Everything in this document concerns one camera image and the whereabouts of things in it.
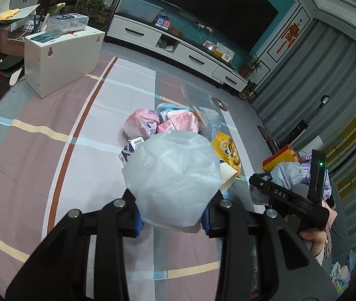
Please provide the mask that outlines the person's right hand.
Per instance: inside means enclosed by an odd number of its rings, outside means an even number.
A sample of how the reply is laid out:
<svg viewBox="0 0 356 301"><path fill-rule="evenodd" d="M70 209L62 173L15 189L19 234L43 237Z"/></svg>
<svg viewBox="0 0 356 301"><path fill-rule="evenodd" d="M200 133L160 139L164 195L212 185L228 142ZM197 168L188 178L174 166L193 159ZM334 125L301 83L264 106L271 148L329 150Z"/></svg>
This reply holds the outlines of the person's right hand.
<svg viewBox="0 0 356 301"><path fill-rule="evenodd" d="M319 230L317 228L304 230L300 232L300 236L302 239L306 241L312 241L311 252L314 257L318 256L325 247L327 239L327 233L323 230Z"/></svg>

